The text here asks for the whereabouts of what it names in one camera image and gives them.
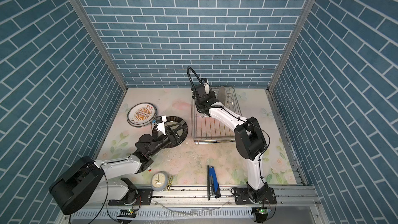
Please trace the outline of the black plate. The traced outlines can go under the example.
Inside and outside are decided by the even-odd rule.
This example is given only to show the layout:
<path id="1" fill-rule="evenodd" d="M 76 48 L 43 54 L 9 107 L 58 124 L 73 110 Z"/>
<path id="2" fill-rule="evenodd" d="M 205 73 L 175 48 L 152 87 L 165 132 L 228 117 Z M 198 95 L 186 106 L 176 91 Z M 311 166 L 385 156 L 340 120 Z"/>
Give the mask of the black plate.
<path id="1" fill-rule="evenodd" d="M 160 139 L 163 134 L 161 132 L 156 132 L 152 129 L 152 137 L 155 141 L 162 142 L 162 148 L 173 148 L 180 145 L 188 136 L 188 124 L 180 117 L 177 116 L 167 116 L 167 122 L 165 124 L 165 130 L 172 129 L 177 134 L 177 145 L 166 145 Z"/>

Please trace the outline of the grey plate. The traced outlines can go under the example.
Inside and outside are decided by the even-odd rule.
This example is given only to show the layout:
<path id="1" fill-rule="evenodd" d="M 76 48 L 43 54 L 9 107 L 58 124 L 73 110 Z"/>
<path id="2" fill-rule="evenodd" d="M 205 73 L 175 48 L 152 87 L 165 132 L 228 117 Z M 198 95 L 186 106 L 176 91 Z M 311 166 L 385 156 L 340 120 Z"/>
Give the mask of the grey plate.
<path id="1" fill-rule="evenodd" d="M 219 100 L 219 102 L 221 102 L 223 105 L 227 104 L 227 90 L 224 86 L 221 86 L 218 90 L 217 93 L 217 99 Z"/>

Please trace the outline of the brown patterned plate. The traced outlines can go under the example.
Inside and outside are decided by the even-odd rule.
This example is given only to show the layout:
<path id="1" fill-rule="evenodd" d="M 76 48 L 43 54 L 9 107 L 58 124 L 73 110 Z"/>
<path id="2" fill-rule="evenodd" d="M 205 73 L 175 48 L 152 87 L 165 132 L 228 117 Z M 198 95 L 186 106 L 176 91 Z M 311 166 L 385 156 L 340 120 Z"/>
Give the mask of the brown patterned plate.
<path id="1" fill-rule="evenodd" d="M 133 127 L 151 124 L 157 116 L 157 108 L 151 103 L 140 103 L 127 112 L 127 123 Z"/>

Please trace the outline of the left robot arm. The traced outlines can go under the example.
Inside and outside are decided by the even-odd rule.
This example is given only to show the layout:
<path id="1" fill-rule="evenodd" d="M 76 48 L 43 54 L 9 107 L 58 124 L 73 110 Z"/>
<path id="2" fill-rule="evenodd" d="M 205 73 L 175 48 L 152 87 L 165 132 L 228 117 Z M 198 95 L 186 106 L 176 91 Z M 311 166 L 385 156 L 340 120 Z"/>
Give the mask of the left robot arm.
<path id="1" fill-rule="evenodd" d="M 152 134 L 142 135 L 135 143 L 136 151 L 124 159 L 103 161 L 82 157 L 56 179 L 49 192 L 64 215 L 100 201 L 135 204 L 139 199 L 138 190 L 127 175 L 148 170 L 153 163 L 152 156 L 180 145 L 187 135 L 185 128 L 171 125 L 164 133 L 154 130 Z"/>

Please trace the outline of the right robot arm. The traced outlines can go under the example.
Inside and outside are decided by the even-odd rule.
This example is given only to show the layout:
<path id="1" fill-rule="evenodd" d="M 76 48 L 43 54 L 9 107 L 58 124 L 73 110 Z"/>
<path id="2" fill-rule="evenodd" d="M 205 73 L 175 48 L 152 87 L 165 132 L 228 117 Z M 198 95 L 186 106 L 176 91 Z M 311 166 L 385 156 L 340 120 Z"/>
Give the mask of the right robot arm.
<path id="1" fill-rule="evenodd" d="M 246 160 L 248 194 L 252 202 L 265 199 L 268 184 L 263 173 L 263 155 L 269 142 L 263 135 L 258 120 L 255 117 L 243 117 L 223 105 L 208 84 L 198 84 L 191 87 L 197 111 L 218 120 L 234 131 L 235 146 L 238 153 Z"/>

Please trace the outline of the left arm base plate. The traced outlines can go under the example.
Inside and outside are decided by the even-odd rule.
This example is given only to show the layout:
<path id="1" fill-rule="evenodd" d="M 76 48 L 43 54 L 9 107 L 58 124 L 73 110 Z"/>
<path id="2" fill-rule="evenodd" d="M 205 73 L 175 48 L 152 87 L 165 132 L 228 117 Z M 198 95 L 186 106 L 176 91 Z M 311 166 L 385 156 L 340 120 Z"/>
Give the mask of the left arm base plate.
<path id="1" fill-rule="evenodd" d="M 129 189 L 121 200 L 108 200 L 110 206 L 129 206 L 129 205 L 150 205 L 153 195 L 152 189 Z"/>

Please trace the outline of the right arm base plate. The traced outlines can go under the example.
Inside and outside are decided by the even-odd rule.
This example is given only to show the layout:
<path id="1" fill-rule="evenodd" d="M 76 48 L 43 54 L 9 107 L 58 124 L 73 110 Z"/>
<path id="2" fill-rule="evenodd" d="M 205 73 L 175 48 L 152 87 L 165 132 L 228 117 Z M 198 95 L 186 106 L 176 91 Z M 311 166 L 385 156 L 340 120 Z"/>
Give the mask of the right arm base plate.
<path id="1" fill-rule="evenodd" d="M 276 204 L 276 195 L 274 189 L 269 186 L 263 186 L 259 190 L 254 190 L 250 186 L 233 187 L 231 193 L 234 197 L 235 204 L 247 205 L 247 204 Z"/>

